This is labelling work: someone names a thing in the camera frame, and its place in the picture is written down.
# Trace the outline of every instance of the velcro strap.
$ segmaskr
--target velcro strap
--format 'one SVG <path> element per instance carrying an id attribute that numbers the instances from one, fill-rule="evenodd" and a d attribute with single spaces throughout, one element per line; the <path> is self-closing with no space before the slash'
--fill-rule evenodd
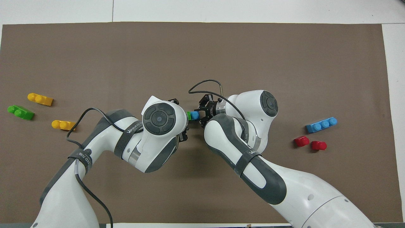
<path id="1" fill-rule="evenodd" d="M 242 128 L 241 139 L 247 143 L 249 140 L 249 125 L 247 124 L 246 120 L 239 118 L 235 119 L 239 122 L 239 125 Z"/>
<path id="2" fill-rule="evenodd" d="M 133 122 L 125 131 L 122 133 L 121 137 L 119 138 L 117 144 L 115 145 L 114 154 L 122 159 L 122 153 L 126 145 L 128 144 L 129 140 L 135 134 L 136 131 L 143 127 L 142 121 L 137 120 Z"/>
<path id="3" fill-rule="evenodd" d="M 238 162 L 235 165 L 235 173 L 238 174 L 238 176 L 240 177 L 243 173 L 243 171 L 245 170 L 246 166 L 249 164 L 250 160 L 252 160 L 252 158 L 254 158 L 257 155 L 261 155 L 259 154 L 259 152 L 257 152 L 254 149 L 247 149 L 245 152 L 242 153 L 241 158 L 238 160 Z"/>
<path id="4" fill-rule="evenodd" d="M 83 163 L 84 167 L 86 168 L 86 173 L 92 168 L 93 166 L 93 159 L 90 157 L 88 153 L 84 150 L 77 148 L 74 150 L 68 158 L 73 157 L 79 159 L 81 163 Z"/>

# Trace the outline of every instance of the yellow lego brick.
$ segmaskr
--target yellow lego brick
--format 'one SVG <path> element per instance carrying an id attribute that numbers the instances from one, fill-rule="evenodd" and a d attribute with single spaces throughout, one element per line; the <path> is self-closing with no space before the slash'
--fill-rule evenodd
<path id="1" fill-rule="evenodd" d="M 50 97 L 46 97 L 46 96 L 42 96 L 36 93 L 30 93 L 27 96 L 28 100 L 39 103 L 39 104 L 43 104 L 43 105 L 47 105 L 47 106 L 51 106 L 53 98 Z"/>
<path id="2" fill-rule="evenodd" d="M 75 125 L 75 122 L 69 122 L 69 121 L 62 121 L 62 120 L 54 120 L 52 121 L 52 127 L 55 129 L 62 129 L 62 130 L 70 130 L 72 127 Z"/>

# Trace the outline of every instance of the lego brick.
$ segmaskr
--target lego brick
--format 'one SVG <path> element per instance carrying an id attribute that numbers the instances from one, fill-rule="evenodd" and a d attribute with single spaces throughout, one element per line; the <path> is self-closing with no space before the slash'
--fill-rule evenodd
<path id="1" fill-rule="evenodd" d="M 62 120 L 54 120 L 52 121 L 52 127 L 55 129 L 62 129 L 62 130 L 70 130 L 75 125 L 75 122 L 70 121 L 62 121 Z"/>
<path id="2" fill-rule="evenodd" d="M 314 132 L 323 130 L 325 128 L 328 128 L 328 127 L 336 125 L 336 124 L 337 124 L 337 119 L 335 117 L 330 117 L 330 118 L 321 120 L 319 122 L 306 125 L 306 127 L 308 130 L 308 133 L 314 133 Z"/>
<path id="3" fill-rule="evenodd" d="M 200 113 L 197 111 L 186 112 L 188 120 L 198 120 L 200 119 Z"/>
<path id="4" fill-rule="evenodd" d="M 313 150 L 322 150 L 324 151 L 328 145 L 325 142 L 313 141 L 311 147 Z"/>
<path id="5" fill-rule="evenodd" d="M 28 100 L 39 103 L 39 104 L 43 104 L 43 105 L 47 105 L 47 106 L 51 106 L 53 98 L 50 97 L 46 97 L 46 96 L 42 96 L 36 93 L 30 93 L 27 96 Z"/>
<path id="6" fill-rule="evenodd" d="M 9 106 L 7 111 L 24 120 L 31 120 L 34 116 L 32 111 L 17 105 Z"/>
<path id="7" fill-rule="evenodd" d="M 294 142 L 297 146 L 306 146 L 309 144 L 309 139 L 306 136 L 300 136 L 294 139 Z"/>

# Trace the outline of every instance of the brown mat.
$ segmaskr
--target brown mat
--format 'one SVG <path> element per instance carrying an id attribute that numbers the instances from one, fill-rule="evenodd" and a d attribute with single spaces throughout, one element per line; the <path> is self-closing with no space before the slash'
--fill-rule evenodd
<path id="1" fill-rule="evenodd" d="M 44 187 L 76 148 L 53 120 L 76 121 L 87 107 L 125 108 L 140 118 L 151 95 L 176 97 L 191 111 L 202 95 L 187 90 L 208 78 L 227 96 L 255 89 L 275 95 L 279 114 L 265 158 L 323 178 L 373 222 L 402 221 L 380 25 L 32 24 L 5 25 L 2 34 L 3 223 L 35 220 Z M 28 101 L 30 92 L 54 98 L 53 105 Z M 9 105 L 34 111 L 34 120 L 7 113 Z M 336 126 L 308 136 L 326 141 L 326 151 L 294 147 L 306 124 L 332 116 Z M 99 119 L 89 114 L 72 137 L 83 141 Z M 115 222 L 285 222 L 207 149 L 197 123 L 190 128 L 189 140 L 157 172 L 143 174 L 111 152 L 95 163 L 84 182 Z"/>

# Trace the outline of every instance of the red lego brick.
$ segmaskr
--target red lego brick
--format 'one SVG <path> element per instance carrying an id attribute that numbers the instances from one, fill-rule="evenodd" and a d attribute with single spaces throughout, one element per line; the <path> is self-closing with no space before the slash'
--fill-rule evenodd
<path id="1" fill-rule="evenodd" d="M 313 141 L 311 143 L 311 146 L 313 150 L 322 150 L 322 151 L 324 151 L 327 147 L 326 143 L 321 141 Z"/>
<path id="2" fill-rule="evenodd" d="M 309 139 L 306 136 L 300 136 L 294 139 L 297 146 L 305 146 L 309 144 Z"/>

